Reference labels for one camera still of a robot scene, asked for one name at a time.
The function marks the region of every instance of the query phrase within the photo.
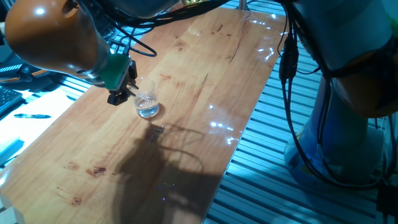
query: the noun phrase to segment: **pen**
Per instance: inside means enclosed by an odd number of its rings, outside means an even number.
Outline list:
[[[14,114],[16,118],[36,118],[36,119],[45,119],[51,118],[50,115],[43,115],[43,114]]]

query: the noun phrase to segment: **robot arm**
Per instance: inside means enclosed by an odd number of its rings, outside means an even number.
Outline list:
[[[108,103],[125,102],[135,86],[135,63],[112,55],[87,8],[74,0],[18,0],[6,17],[10,48],[39,68],[66,73],[106,87]]]

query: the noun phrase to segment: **clear plastic cup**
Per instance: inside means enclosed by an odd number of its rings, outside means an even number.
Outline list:
[[[143,118],[153,117],[159,112],[159,103],[155,94],[155,83],[148,78],[138,78],[136,80],[138,90],[134,90],[136,97],[134,104],[139,116]]]

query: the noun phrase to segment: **wooden board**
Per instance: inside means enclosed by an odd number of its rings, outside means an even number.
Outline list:
[[[284,18],[232,9],[159,27],[132,53],[160,113],[90,88],[11,165],[26,223],[200,223],[277,59]]]

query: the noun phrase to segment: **keyboard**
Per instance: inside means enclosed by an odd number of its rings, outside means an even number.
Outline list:
[[[0,86],[0,114],[3,114],[8,108],[22,100],[22,93]]]

